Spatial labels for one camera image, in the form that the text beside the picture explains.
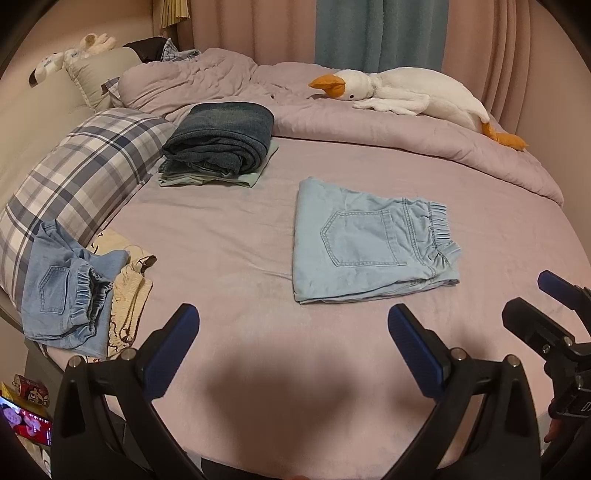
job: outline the dark clothing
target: dark clothing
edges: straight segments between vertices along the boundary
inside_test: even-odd
[[[257,103],[196,105],[162,147],[160,173],[251,173],[267,156],[274,121]]]
[[[165,43],[166,38],[152,37],[146,38],[144,40],[133,41],[123,46],[135,50],[135,52],[138,54],[139,59],[143,63],[148,63],[150,61],[161,60],[162,50],[164,49]]]

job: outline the screw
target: screw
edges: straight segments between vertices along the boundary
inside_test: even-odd
[[[465,360],[466,358],[468,358],[468,354],[466,353],[466,351],[463,348],[452,348],[450,351],[452,358],[457,360],[458,362],[461,362],[462,360]]]
[[[519,360],[515,355],[507,355],[506,360],[509,362],[509,365],[512,367],[518,367],[521,365],[521,360]]]
[[[126,348],[121,352],[119,358],[126,361],[133,360],[137,353],[138,351],[135,348]]]
[[[79,367],[84,359],[80,355],[75,355],[68,360],[68,366],[72,368]]]

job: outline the pink bedsheet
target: pink bedsheet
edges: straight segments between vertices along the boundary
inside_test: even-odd
[[[542,413],[552,398],[550,380],[542,360],[503,328],[501,310],[522,296],[579,341],[587,338],[576,315],[536,286],[545,269],[591,286],[589,262],[558,204],[441,158],[279,143],[252,189],[162,188],[154,178],[111,223],[158,257],[147,271],[154,288],[135,345],[182,302],[201,315],[195,343],[154,403],[179,444],[280,478],[381,477],[433,406],[389,337],[387,312],[398,301],[449,346],[479,358],[518,355]],[[297,304],[294,209],[298,182],[308,176],[383,197],[445,203],[463,250],[460,284],[400,299]],[[52,356],[64,365],[70,354]]]

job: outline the goose plush toy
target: goose plush toy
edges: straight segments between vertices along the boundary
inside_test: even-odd
[[[313,80],[312,88],[331,98],[354,101],[354,108],[433,116],[482,133],[501,145],[523,150],[517,135],[497,133],[484,105],[463,84],[435,70],[400,67],[382,73],[341,70]]]

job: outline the back pocket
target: back pocket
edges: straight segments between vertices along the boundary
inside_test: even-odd
[[[337,267],[406,265],[394,255],[394,223],[389,210],[335,212],[320,232]]]
[[[64,313],[68,282],[67,267],[49,267],[39,284],[42,313]]]

